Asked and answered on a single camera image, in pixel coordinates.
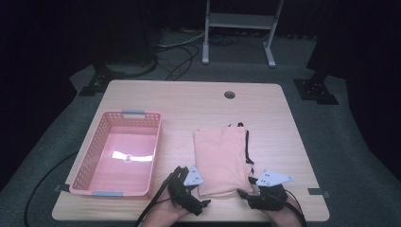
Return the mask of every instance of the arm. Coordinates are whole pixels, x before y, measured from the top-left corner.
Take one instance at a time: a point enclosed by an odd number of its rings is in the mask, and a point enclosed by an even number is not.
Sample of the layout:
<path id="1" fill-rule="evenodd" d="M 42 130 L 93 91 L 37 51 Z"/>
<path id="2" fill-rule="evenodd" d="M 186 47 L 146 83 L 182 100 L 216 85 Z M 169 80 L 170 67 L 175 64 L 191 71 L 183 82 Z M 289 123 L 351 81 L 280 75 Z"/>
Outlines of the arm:
<path id="1" fill-rule="evenodd" d="M 143 227 L 169 227 L 189 213 L 187 210 L 175 206 L 170 200 L 167 189 L 163 191 L 158 201 L 160 203 L 148 212 Z"/>

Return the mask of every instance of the wooden table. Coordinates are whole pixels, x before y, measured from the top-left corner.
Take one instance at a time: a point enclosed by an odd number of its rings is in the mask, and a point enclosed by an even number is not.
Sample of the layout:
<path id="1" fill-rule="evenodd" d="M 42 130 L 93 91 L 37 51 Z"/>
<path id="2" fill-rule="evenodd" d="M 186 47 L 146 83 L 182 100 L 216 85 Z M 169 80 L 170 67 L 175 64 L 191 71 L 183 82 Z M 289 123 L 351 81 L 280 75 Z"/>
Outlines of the wooden table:
<path id="1" fill-rule="evenodd" d="M 225 97 L 226 92 L 235 93 L 235 97 Z M 195 164 L 194 131 L 243 122 L 250 131 L 249 153 L 254 161 L 254 177 L 261 176 L 265 168 L 291 175 L 294 180 L 284 183 L 284 187 L 297 197 L 306 220 L 328 220 L 329 212 L 323 196 L 308 193 L 308 188 L 319 188 L 319 185 L 279 85 L 114 80 L 97 109 L 67 184 L 73 181 L 102 113 L 123 109 L 158 111 L 163 115 L 152 195 L 177 166 Z M 193 195 L 198 196 L 197 189 Z M 148 203 L 129 198 L 87 197 L 61 192 L 52 215 L 57 220 L 136 220 Z M 250 209 L 240 197 L 235 197 L 212 200 L 198 217 L 188 215 L 182 221 L 269 219 Z"/>

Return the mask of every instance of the hand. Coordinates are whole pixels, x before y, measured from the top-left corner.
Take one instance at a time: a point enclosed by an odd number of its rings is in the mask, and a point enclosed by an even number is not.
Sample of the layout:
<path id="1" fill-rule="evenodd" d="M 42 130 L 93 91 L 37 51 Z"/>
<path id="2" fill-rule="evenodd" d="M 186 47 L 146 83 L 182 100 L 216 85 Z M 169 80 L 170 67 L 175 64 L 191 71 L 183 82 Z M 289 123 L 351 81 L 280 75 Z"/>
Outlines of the hand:
<path id="1" fill-rule="evenodd" d="M 297 208 L 298 211 L 301 211 L 301 208 L 292 197 L 288 197 L 287 202 Z M 279 211 L 262 211 L 269 218 L 277 224 L 278 227 L 301 227 L 301 222 L 298 220 L 298 217 L 289 210 L 286 206 Z"/>
<path id="2" fill-rule="evenodd" d="M 170 200 L 170 194 L 167 189 L 163 191 L 158 201 L 160 203 L 157 203 L 148 212 L 143 227 L 169 227 L 189 214 L 186 209 L 175 206 L 174 202 Z"/>

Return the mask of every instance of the folded towel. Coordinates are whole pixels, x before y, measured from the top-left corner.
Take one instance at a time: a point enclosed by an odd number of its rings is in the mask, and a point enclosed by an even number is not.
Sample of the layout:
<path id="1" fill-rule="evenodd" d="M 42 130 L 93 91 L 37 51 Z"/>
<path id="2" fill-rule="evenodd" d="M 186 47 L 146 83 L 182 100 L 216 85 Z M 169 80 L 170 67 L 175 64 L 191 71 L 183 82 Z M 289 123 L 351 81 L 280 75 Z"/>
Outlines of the folded towel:
<path id="1" fill-rule="evenodd" d="M 194 132 L 194 143 L 197 168 L 204 179 L 198 187 L 201 197 L 228 197 L 237 189 L 253 192 L 244 127 L 199 129 Z"/>

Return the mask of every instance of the pink plastic basket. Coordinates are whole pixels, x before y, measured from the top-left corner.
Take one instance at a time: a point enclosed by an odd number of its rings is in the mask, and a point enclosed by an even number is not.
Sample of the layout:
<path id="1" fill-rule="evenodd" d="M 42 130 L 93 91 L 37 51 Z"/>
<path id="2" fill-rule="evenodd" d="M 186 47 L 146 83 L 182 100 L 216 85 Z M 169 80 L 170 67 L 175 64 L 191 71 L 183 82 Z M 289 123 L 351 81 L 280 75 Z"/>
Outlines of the pink plastic basket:
<path id="1" fill-rule="evenodd" d="M 161 125 L 160 113 L 104 113 L 70 191 L 148 200 Z"/>

